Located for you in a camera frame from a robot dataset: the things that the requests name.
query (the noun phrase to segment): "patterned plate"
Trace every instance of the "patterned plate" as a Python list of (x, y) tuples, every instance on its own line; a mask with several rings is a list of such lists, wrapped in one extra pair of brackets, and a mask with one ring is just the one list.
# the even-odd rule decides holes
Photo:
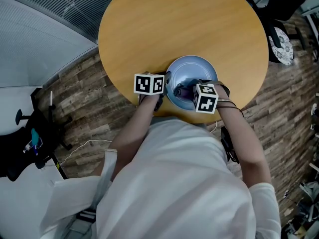
[(293, 62), (294, 50), (289, 37), (280, 29), (275, 27), (275, 31), (279, 37), (281, 48), (277, 48), (271, 36), (268, 36), (271, 49), (276, 58), (284, 65), (290, 65)]
[(216, 81), (217, 73), (206, 59), (198, 56), (184, 56), (176, 59), (168, 68), (171, 78), (167, 86), (167, 96), (173, 104), (181, 109), (194, 111), (192, 101), (174, 96), (175, 87), (182, 83), (187, 85), (193, 79)]

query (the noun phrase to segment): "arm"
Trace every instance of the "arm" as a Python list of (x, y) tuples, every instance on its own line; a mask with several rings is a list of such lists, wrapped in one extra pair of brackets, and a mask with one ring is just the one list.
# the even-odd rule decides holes
[[(221, 86), (215, 86), (221, 99), (229, 99)], [(218, 106), (234, 106), (231, 103), (218, 103)], [(232, 108), (219, 108), (218, 112), (229, 132), (237, 154), (243, 181), (247, 187), (260, 182), (271, 183), (268, 163), (264, 150), (255, 132), (245, 121), (240, 111)]]
[[(123, 169), (123, 167), (132, 161), (139, 150), (150, 127), (153, 111), (158, 99), (159, 95), (146, 96), (140, 106), (138, 106), (133, 117), (111, 142), (109, 148), (116, 149), (118, 152), (111, 181), (114, 180), (115, 176)], [(103, 166), (104, 158), (97, 168), (95, 168), (92, 175), (101, 175)]]

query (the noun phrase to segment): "round wooden table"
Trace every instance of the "round wooden table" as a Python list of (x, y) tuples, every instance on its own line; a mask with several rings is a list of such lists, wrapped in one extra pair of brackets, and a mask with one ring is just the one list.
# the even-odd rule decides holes
[[(100, 25), (99, 52), (115, 87), (135, 105), (134, 74), (166, 71), (181, 56), (207, 59), (238, 108), (257, 94), (268, 68), (264, 29), (245, 0), (112, 0)], [(167, 97), (155, 115), (190, 123), (220, 119), (217, 112), (182, 110)]]

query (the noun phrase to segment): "wood-pattern floor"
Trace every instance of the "wood-pattern floor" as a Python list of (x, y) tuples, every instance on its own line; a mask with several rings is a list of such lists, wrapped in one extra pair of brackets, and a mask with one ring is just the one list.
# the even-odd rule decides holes
[[(287, 22), (289, 34), (301, 30), (306, 43), (311, 30), (298, 14)], [(316, 138), (310, 124), (310, 109), (319, 91), (318, 64), (313, 62), (312, 50), (302, 50), (297, 40), (292, 40), (295, 58), (290, 66), (269, 62), (266, 79), (256, 97), (243, 109), (245, 118), (259, 137), (270, 165), (273, 185), (280, 207), (282, 224), (291, 217), (284, 215), (286, 209), (295, 204), (283, 199), (290, 190), (290, 199), (298, 201), (302, 192), (298, 187), (305, 174), (310, 171), (309, 162), (314, 153)], [(54, 120), (63, 122), (69, 116), (73, 122), (67, 125), (65, 141), (75, 150), (90, 139), (112, 140), (132, 116), (135, 107), (113, 86), (106, 75), (99, 54), (63, 71), (38, 94), (39, 108), (47, 114), (50, 91), (56, 105)], [(217, 124), (214, 135), (220, 138), (222, 121)], [(208, 125), (212, 130), (215, 124)], [(104, 155), (107, 142), (91, 142), (74, 152), (63, 164), (68, 177), (89, 174)], [(56, 157), (61, 162), (70, 151), (61, 146)], [(240, 167), (229, 163), (236, 176), (241, 176)]]

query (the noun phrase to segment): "white cube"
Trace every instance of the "white cube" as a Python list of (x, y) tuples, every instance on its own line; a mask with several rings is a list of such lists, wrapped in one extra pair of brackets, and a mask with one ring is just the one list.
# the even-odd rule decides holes
[(193, 103), (197, 113), (214, 114), (218, 101), (218, 93), (214, 85), (197, 84)]
[(156, 95), (164, 92), (164, 75), (135, 74), (134, 93)]

